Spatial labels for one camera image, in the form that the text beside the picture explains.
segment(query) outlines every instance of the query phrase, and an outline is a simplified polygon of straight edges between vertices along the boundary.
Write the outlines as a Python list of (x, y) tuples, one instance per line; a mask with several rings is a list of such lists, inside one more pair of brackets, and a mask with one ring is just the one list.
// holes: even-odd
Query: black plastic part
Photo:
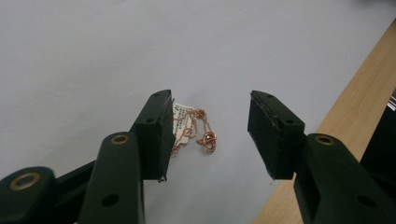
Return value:
[(30, 167), (19, 170), (0, 182), (0, 223), (41, 223), (56, 199), (56, 181), (51, 169)]
[(144, 223), (139, 151), (134, 133), (113, 133), (104, 139), (78, 224)]
[(305, 139), (304, 123), (275, 96), (253, 91), (247, 131), (273, 179), (292, 179), (296, 150)]
[(171, 91), (153, 93), (133, 127), (141, 146), (143, 179), (166, 180), (175, 136), (173, 134), (173, 102)]
[(46, 214), (46, 223), (73, 224), (78, 221), (94, 165), (95, 161), (92, 161), (56, 179), (60, 196), (52, 211)]
[(304, 223), (396, 223), (390, 197), (341, 141), (309, 134), (302, 156), (294, 187)]
[(361, 165), (396, 205), (396, 112), (386, 107)]

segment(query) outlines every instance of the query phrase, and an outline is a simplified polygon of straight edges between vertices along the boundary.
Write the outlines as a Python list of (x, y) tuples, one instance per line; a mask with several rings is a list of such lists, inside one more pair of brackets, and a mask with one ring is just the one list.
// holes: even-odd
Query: price tag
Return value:
[[(191, 119), (190, 116), (186, 116), (187, 112), (192, 111), (193, 108), (187, 105), (174, 104), (174, 135), (176, 140), (180, 138), (183, 134), (185, 128), (190, 128)], [(180, 144), (186, 144), (189, 142), (189, 137), (183, 136), (181, 137)]]

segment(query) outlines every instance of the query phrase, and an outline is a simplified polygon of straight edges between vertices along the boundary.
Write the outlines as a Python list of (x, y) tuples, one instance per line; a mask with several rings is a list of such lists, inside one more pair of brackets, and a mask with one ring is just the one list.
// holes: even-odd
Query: rose gold necklace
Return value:
[(213, 153), (216, 149), (216, 135), (212, 132), (210, 128), (210, 124), (207, 121), (206, 112), (203, 109), (194, 109), (188, 111), (181, 119), (174, 119), (180, 120), (186, 119), (189, 117), (191, 119), (191, 126), (188, 128), (186, 127), (183, 130), (183, 134), (176, 140), (173, 148), (172, 148), (172, 157), (175, 157), (180, 149), (180, 141), (182, 137), (189, 137), (190, 139), (196, 137), (198, 135), (198, 127), (197, 127), (197, 120), (201, 119), (204, 123), (204, 136), (202, 139), (197, 140), (197, 143), (203, 146), (204, 150), (209, 153)]

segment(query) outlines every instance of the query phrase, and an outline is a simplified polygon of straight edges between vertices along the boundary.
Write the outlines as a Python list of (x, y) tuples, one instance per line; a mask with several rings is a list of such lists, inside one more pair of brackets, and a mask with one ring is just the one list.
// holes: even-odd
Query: white backdrop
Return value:
[(314, 132), (395, 16), (394, 0), (3, 0), (0, 178), (94, 160), (171, 89), (206, 110), (218, 148), (191, 141), (168, 182), (145, 182), (147, 223), (250, 223), (276, 187), (247, 132), (250, 92)]

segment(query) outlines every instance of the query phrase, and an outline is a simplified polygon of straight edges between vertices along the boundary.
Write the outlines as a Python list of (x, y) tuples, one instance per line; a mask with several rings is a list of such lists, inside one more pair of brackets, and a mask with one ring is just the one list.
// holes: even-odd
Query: gold chain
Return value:
[(183, 137), (194, 138), (198, 135), (198, 127), (197, 127), (198, 119), (201, 119), (202, 122), (204, 123), (205, 133), (204, 133), (204, 136), (202, 137), (202, 139), (197, 140), (197, 143), (199, 145), (203, 146), (206, 152), (213, 153), (216, 149), (217, 137), (212, 132), (212, 129), (210, 128), (210, 124), (207, 121), (206, 112), (203, 109), (194, 109), (194, 110), (188, 111), (186, 114), (184, 114), (183, 118), (174, 119), (174, 120), (179, 121), (179, 120), (186, 119), (187, 117), (190, 117), (190, 119), (191, 119), (191, 126), (189, 128), (186, 127), (183, 130), (183, 134), (176, 140), (176, 142), (172, 148), (172, 157), (175, 157), (178, 153), (178, 150), (180, 149), (181, 138), (183, 138)]

